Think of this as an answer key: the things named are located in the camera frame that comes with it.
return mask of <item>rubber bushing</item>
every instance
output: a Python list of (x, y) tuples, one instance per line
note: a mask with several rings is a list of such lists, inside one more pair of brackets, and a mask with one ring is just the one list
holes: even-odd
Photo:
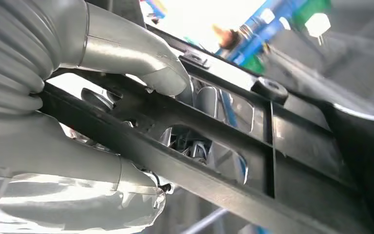
[(260, 94), (261, 96), (283, 105), (289, 93), (283, 85), (274, 80), (260, 77), (251, 88), (251, 91)]

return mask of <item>rubber mount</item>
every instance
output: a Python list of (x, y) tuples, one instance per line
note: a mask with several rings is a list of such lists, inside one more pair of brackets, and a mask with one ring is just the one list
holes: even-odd
[(281, 105), (286, 102), (287, 97), (289, 96), (289, 93), (283, 85), (276, 81), (261, 77), (253, 85), (251, 91)]

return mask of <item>mounting hole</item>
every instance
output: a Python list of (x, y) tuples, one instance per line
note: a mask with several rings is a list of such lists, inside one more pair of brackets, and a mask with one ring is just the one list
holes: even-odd
[(279, 86), (277, 84), (273, 83), (273, 82), (269, 81), (268, 84), (269, 84), (269, 86), (271, 86), (271, 87), (273, 87), (275, 89), (279, 89)]

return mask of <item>metal pipe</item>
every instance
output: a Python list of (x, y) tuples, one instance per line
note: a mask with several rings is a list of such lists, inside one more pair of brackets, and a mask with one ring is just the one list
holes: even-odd
[(228, 210), (223, 208), (218, 208), (211, 214), (204, 217), (202, 220), (190, 226), (188, 229), (184, 230), (181, 234), (195, 234), (206, 228), (208, 225), (212, 224), (214, 221), (228, 213)]

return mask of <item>green object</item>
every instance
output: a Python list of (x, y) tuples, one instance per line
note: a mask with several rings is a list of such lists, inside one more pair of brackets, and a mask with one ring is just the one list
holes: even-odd
[(305, 29), (304, 24), (313, 14), (325, 12), (331, 8), (331, 0), (308, 0), (299, 10), (293, 13), (293, 26), (299, 30)]
[(260, 75), (263, 75), (265, 72), (265, 67), (262, 61), (257, 56), (251, 56), (250, 58), (248, 58), (244, 62), (243, 67)]

